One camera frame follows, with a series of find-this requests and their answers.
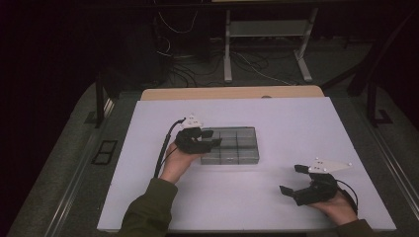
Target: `clear container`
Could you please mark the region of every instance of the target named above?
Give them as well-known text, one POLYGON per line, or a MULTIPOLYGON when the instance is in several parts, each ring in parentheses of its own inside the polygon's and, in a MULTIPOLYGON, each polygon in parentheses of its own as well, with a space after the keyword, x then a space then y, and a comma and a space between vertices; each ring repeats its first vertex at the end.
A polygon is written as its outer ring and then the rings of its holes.
POLYGON ((259 162, 258 142, 255 127, 205 127, 213 135, 202 141, 222 138, 219 147, 201 158, 202 165, 255 165, 259 162))

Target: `forearm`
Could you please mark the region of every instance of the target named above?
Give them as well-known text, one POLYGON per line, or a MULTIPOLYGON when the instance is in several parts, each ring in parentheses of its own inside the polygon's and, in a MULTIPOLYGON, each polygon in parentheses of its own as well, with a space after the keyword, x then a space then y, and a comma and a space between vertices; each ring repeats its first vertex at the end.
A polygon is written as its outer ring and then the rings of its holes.
POLYGON ((365 219, 352 221, 337 227, 340 237, 375 237, 377 236, 365 219))
POLYGON ((152 179, 145 194, 133 201, 126 211, 119 236, 165 236, 177 191, 176 186, 167 181, 152 179))

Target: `human hand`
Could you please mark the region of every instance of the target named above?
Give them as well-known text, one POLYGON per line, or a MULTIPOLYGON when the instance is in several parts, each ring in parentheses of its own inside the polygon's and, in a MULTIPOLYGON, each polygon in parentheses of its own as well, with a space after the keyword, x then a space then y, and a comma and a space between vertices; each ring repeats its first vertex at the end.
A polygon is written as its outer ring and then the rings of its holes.
POLYGON ((178 149, 172 142, 166 150, 166 161, 160 179, 176 184, 188 170, 191 163, 204 154, 187 154, 178 149))
POLYGON ((328 201, 313 203, 309 206, 325 213, 337 225, 343 225, 358 220, 358 216, 354 209, 341 192, 336 193, 336 196, 328 201))

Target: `dark background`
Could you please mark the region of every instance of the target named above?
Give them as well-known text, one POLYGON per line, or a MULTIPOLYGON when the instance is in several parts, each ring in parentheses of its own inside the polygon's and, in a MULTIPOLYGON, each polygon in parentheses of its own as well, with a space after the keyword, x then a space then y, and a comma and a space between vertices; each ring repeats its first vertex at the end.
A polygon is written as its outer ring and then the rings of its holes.
MULTIPOLYGON (((312 35, 314 39, 374 40, 403 1, 394 2, 344 10, 320 8, 312 35)), ((164 71, 154 53, 155 30, 161 23, 153 21, 152 13, 86 14, 76 1, 65 0, 0 4, 4 104, 0 236, 5 236, 75 104, 98 73, 104 75, 108 93, 117 97, 120 90, 144 89, 144 83, 158 85, 164 71)), ((278 17, 275 13, 259 14, 278 17)), ((248 15, 255 16, 246 11, 238 14, 243 19, 248 15)), ((192 50, 202 57, 210 37, 223 37, 224 22, 222 12, 204 16, 197 19, 202 27, 189 36, 198 39, 192 50)), ((419 80, 414 72, 419 65, 418 26, 416 13, 388 51, 377 78, 419 127, 419 97, 415 93, 419 80)))

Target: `white table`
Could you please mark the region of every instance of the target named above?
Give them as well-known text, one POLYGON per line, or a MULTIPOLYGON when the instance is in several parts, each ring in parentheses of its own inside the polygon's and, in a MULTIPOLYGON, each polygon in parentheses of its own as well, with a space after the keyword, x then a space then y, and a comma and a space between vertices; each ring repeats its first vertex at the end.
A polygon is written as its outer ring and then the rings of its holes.
POLYGON ((351 162, 352 169, 333 175, 357 192, 360 218, 375 230, 395 229, 333 105, 324 97, 139 101, 98 229, 120 229, 127 207, 145 192, 153 176, 169 127, 191 113, 205 126, 255 126, 260 161, 238 166, 193 163, 177 184, 169 231, 305 232, 333 227, 322 213, 296 206, 279 188, 308 187, 309 177, 296 173, 293 165, 310 165, 316 157, 351 162))

